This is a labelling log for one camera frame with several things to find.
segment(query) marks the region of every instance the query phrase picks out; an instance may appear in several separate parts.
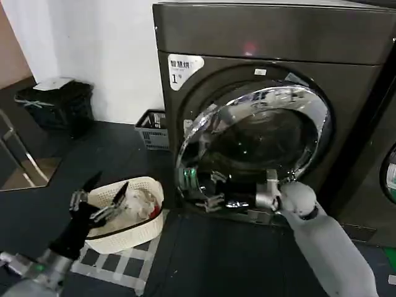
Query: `white paper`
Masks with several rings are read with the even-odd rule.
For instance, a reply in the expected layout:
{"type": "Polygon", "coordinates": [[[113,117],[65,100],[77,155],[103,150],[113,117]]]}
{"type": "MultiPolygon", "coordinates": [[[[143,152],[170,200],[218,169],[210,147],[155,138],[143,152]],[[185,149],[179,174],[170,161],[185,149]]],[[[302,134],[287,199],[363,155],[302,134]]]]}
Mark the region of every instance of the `white paper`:
{"type": "Polygon", "coordinates": [[[40,82],[37,84],[35,87],[33,87],[35,90],[39,91],[49,91],[49,90],[56,90],[64,85],[66,85],[68,82],[71,82],[73,79],[67,79],[65,77],[57,77],[55,79],[47,79],[44,80],[43,82],[40,82]]]}
{"type": "Polygon", "coordinates": [[[172,90],[180,90],[187,79],[201,69],[204,64],[204,59],[201,56],[170,54],[168,56],[168,68],[169,83],[172,90]]]}

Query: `plastic basket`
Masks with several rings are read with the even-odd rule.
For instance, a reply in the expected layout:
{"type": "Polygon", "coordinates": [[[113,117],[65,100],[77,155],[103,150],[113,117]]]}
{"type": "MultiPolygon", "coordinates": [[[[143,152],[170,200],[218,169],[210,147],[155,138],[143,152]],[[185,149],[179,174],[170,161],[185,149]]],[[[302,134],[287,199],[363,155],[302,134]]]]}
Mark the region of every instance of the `plastic basket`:
{"type": "Polygon", "coordinates": [[[135,130],[139,132],[147,149],[169,150],[164,111],[147,110],[137,122],[135,130]]]}
{"type": "Polygon", "coordinates": [[[114,230],[108,223],[104,227],[91,230],[87,236],[87,244],[100,254],[114,254],[115,252],[129,249],[157,237],[163,228],[163,190],[161,184],[149,177],[132,178],[118,183],[94,189],[88,196],[88,202],[97,207],[110,204],[118,190],[128,181],[129,189],[137,189],[150,192],[157,200],[161,211],[155,217],[136,225],[124,226],[114,230]]]}

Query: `dark floor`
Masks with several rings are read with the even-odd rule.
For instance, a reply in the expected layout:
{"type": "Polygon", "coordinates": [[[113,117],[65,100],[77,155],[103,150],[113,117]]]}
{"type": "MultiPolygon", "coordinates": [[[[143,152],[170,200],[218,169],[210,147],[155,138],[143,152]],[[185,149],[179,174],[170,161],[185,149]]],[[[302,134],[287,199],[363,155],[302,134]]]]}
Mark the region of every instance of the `dark floor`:
{"type": "MultiPolygon", "coordinates": [[[[6,99],[0,100],[0,108],[13,120],[16,109],[6,99]]],[[[45,134],[39,137],[42,131],[34,137],[36,128],[27,132],[30,125],[22,118],[28,115],[24,110],[18,113],[18,128],[32,151],[40,153],[44,145],[63,155],[63,161],[48,187],[0,192],[0,251],[40,256],[69,221],[71,193],[97,171],[103,170],[101,184],[149,175],[162,183],[165,206],[171,212],[144,296],[326,296],[287,228],[201,217],[176,209],[170,154],[146,151],[133,126],[97,123],[79,140],[52,140],[45,134]]],[[[361,244],[358,248],[376,274],[379,295],[396,296],[396,286],[387,284],[388,275],[395,272],[382,249],[361,244]]],[[[16,280],[0,270],[0,293],[16,280]]],[[[75,273],[66,280],[63,296],[111,294],[134,296],[124,286],[75,273]]]]}

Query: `basket rim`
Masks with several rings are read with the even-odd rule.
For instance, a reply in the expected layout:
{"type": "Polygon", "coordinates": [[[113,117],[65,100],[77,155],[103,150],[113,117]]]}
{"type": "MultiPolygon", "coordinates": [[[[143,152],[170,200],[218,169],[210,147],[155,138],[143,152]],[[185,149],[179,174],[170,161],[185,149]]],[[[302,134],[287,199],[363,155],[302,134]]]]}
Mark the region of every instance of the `basket rim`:
{"type": "Polygon", "coordinates": [[[130,230],[130,229],[139,227],[139,226],[141,226],[141,225],[150,223],[151,221],[155,220],[156,218],[158,218],[158,217],[162,214],[162,210],[163,210],[163,207],[161,207],[160,212],[158,213],[158,215],[156,215],[156,216],[153,217],[153,218],[149,218],[149,219],[146,220],[146,221],[142,221],[142,222],[140,222],[140,223],[138,223],[138,224],[135,224],[135,225],[132,225],[132,226],[129,226],[129,227],[125,227],[125,228],[119,229],[119,230],[117,230],[117,231],[112,231],[112,232],[109,232],[109,233],[105,233],[105,234],[102,234],[102,235],[87,236],[86,240],[101,239],[101,238],[104,238],[104,237],[108,237],[108,236],[111,236],[111,235],[115,235],[115,234],[118,234],[118,233],[122,233],[122,232],[128,231],[128,230],[130,230]]]}

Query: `white tape grid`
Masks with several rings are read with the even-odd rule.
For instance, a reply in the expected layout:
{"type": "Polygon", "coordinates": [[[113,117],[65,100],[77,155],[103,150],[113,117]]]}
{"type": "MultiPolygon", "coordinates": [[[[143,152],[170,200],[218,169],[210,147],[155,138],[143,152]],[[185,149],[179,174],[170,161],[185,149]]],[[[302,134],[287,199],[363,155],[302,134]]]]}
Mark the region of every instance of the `white tape grid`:
{"type": "Polygon", "coordinates": [[[99,254],[99,257],[94,266],[81,263],[89,249],[89,246],[85,245],[80,252],[79,260],[73,263],[71,271],[88,277],[103,280],[105,282],[115,283],[121,286],[127,286],[134,289],[136,295],[140,296],[143,294],[144,287],[146,285],[147,279],[149,278],[150,270],[160,239],[161,234],[151,240],[148,251],[142,251],[140,249],[134,249],[132,247],[130,249],[117,252],[116,255],[119,255],[120,257],[115,271],[109,271],[102,268],[108,257],[108,255],[104,254],[99,254]],[[140,270],[139,277],[132,277],[124,274],[124,271],[130,259],[139,259],[144,261],[143,266],[140,270]]]}

